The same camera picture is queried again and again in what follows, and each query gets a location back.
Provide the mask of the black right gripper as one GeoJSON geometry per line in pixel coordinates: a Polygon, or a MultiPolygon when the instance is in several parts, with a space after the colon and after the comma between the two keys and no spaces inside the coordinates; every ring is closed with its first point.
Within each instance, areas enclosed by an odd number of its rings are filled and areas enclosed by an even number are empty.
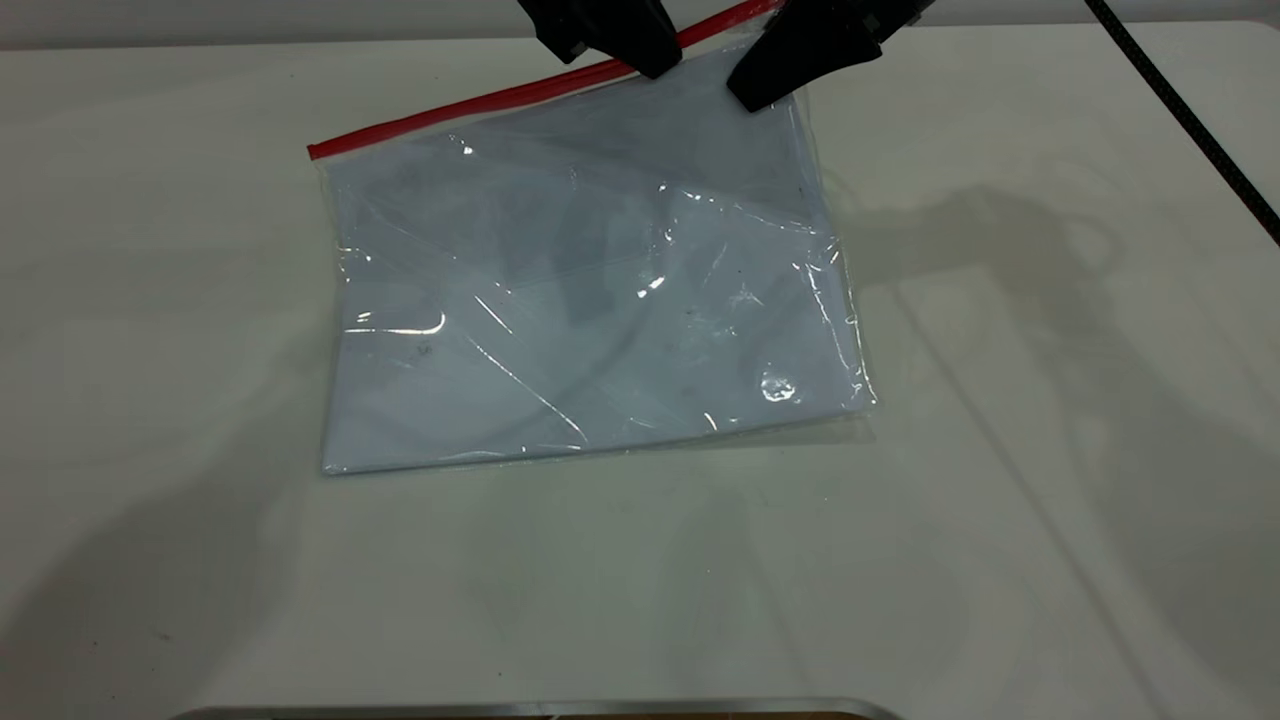
{"type": "Polygon", "coordinates": [[[735,65],[726,87],[759,111],[823,76],[873,61],[881,44],[934,1],[801,1],[781,9],[735,65]]]}

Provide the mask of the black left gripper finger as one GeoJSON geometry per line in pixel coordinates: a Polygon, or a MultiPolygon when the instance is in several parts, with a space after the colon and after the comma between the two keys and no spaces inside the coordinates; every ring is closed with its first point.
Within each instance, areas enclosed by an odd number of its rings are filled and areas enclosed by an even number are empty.
{"type": "Polygon", "coordinates": [[[584,1],[518,0],[535,37],[559,61],[570,64],[589,49],[584,1]]]}
{"type": "Polygon", "coordinates": [[[588,47],[657,79],[684,59],[677,29],[660,1],[576,1],[588,47]]]}

